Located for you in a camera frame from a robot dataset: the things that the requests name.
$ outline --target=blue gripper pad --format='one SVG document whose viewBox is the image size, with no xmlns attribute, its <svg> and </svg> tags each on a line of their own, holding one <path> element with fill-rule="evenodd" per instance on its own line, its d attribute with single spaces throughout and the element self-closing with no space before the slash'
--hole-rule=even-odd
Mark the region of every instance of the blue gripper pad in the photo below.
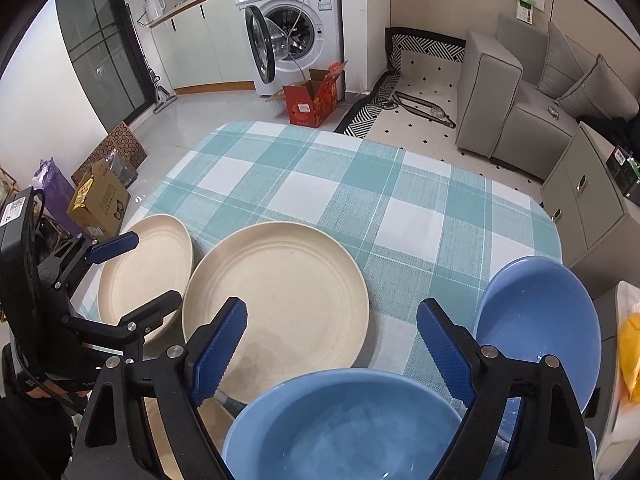
<svg viewBox="0 0 640 480">
<path fill-rule="evenodd" d="M 469 408 L 476 399 L 476 392 L 471 383 L 471 370 L 462 352 L 425 301 L 418 306 L 416 322 L 451 396 Z"/>
<path fill-rule="evenodd" d="M 104 262 L 128 253 L 135 249 L 140 243 L 138 234 L 132 232 L 124 233 L 117 238 L 112 238 L 101 244 L 97 244 L 89 248 L 86 260 L 90 264 L 103 264 Z"/>
<path fill-rule="evenodd" d="M 194 408 L 216 393 L 226 368 L 246 329 L 246 305 L 229 298 L 214 320 L 199 327 L 187 343 L 185 380 Z"/>
</svg>

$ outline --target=cardboard box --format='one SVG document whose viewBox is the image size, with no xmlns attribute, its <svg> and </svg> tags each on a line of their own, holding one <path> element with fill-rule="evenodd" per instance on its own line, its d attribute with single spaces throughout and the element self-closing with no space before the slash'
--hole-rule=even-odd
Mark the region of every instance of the cardboard box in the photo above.
<svg viewBox="0 0 640 480">
<path fill-rule="evenodd" d="M 317 128 L 331 115 L 338 104 L 336 82 L 345 65 L 335 63 L 329 70 L 309 69 L 311 79 L 282 89 L 291 124 Z"/>
<path fill-rule="evenodd" d="M 91 178 L 91 186 L 76 206 L 78 195 L 85 192 L 83 186 Z M 99 160 L 82 177 L 66 213 L 93 238 L 108 240 L 120 233 L 129 199 L 129 193 L 111 173 L 107 161 Z"/>
<path fill-rule="evenodd" d="M 124 157 L 131 163 L 134 170 L 137 170 L 146 159 L 146 151 L 136 139 L 129 127 L 123 122 L 118 124 L 104 140 L 98 144 L 95 150 L 91 152 L 86 160 L 80 165 L 76 172 L 72 175 L 71 180 L 78 186 L 84 174 L 91 170 L 94 162 L 102 160 L 107 152 L 116 146 Z"/>
</svg>

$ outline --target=electric kettle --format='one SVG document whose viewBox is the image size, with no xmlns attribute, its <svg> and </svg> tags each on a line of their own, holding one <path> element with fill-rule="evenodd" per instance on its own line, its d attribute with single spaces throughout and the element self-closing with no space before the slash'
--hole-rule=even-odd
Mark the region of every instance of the electric kettle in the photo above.
<svg viewBox="0 0 640 480">
<path fill-rule="evenodd" d="M 166 9 L 164 0 L 149 0 L 145 4 L 146 16 L 150 22 L 157 20 Z"/>
</svg>

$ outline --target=plaid tablecloth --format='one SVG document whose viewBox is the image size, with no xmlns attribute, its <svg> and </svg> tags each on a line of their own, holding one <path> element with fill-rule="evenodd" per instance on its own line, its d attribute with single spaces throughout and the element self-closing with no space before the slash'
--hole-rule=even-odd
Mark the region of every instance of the plaid tablecloth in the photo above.
<svg viewBox="0 0 640 480">
<path fill-rule="evenodd" d="M 561 261 L 558 232 L 529 196 L 391 146 L 297 126 L 229 123 L 203 139 L 131 222 L 178 217 L 200 257 L 243 227 L 273 220 L 315 226 L 364 275 L 375 341 L 369 367 L 414 378 L 450 399 L 417 333 L 436 298 L 471 328 L 492 276 L 529 254 Z M 81 313 L 98 319 L 95 283 Z"/>
</svg>

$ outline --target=yellow bag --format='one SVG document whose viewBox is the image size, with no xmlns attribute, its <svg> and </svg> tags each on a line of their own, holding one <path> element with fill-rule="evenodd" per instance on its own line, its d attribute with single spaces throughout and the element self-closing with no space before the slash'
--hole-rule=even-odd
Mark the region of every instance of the yellow bag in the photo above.
<svg viewBox="0 0 640 480">
<path fill-rule="evenodd" d="M 632 314 L 620 327 L 618 355 L 629 402 L 640 402 L 640 314 Z"/>
</svg>

